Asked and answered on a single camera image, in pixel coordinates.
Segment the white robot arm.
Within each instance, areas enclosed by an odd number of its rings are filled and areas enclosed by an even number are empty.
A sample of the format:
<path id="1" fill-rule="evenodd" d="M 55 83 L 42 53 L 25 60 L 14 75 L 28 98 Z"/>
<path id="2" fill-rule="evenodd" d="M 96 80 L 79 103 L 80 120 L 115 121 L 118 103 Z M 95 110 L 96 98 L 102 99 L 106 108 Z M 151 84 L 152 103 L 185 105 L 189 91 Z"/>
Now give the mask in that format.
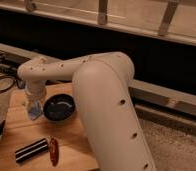
<path id="1" fill-rule="evenodd" d="M 28 101 L 46 96 L 48 80 L 70 80 L 72 95 L 101 171 L 157 171 L 129 93 L 135 73 L 122 52 L 49 63 L 37 56 L 18 68 Z"/>

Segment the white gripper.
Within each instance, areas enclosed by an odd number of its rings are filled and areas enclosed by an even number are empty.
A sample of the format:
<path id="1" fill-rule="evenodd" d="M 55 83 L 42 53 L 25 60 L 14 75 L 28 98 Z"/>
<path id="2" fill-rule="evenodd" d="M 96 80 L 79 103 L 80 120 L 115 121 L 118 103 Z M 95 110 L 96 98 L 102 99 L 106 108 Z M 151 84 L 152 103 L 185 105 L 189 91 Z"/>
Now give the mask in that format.
<path id="1" fill-rule="evenodd" d="M 38 103 L 43 105 L 47 91 L 44 81 L 31 81 L 26 83 L 25 94 L 27 107 L 31 108 Z"/>

